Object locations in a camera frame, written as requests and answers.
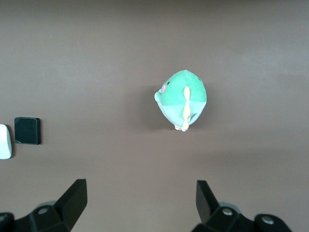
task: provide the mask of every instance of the plush toy tail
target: plush toy tail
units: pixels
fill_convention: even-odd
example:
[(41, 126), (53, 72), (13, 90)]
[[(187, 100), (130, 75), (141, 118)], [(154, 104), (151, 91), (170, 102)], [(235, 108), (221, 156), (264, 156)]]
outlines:
[(189, 106), (189, 101), (190, 101), (190, 88), (188, 86), (186, 86), (184, 88), (184, 97), (186, 100), (186, 104), (184, 105), (184, 109), (183, 109), (183, 127), (182, 127), (182, 131), (186, 131), (189, 128), (189, 116), (191, 114), (191, 109)]

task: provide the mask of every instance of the stuffed animal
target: stuffed animal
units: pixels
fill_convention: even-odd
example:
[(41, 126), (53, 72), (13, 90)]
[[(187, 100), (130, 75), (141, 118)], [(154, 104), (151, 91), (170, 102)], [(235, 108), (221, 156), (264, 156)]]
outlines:
[(201, 79), (192, 72), (183, 70), (168, 79), (155, 93), (154, 99), (175, 129), (186, 131), (201, 115), (207, 95)]

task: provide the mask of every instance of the plush toy arm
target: plush toy arm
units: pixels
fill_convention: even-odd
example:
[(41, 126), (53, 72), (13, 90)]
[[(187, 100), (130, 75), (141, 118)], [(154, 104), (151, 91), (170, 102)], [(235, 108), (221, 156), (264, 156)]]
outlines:
[(155, 93), (154, 99), (156, 102), (161, 102), (161, 90)]

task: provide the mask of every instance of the brown surface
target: brown surface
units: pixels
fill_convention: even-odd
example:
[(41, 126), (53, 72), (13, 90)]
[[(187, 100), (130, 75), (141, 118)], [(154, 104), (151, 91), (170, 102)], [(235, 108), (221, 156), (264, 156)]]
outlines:
[[(86, 178), (74, 232), (189, 232), (203, 179), (308, 230), (309, 1), (47, 2), (0, 3), (0, 123), (42, 120), (42, 145), (0, 160), (0, 211)], [(209, 100), (187, 132), (154, 100), (183, 69)]]

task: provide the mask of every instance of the black square object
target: black square object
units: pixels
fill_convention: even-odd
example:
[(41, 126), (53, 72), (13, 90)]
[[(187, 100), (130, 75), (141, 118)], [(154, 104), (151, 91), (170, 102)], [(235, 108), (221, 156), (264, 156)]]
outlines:
[(41, 143), (41, 123), (39, 118), (15, 118), (15, 143), (34, 144)]

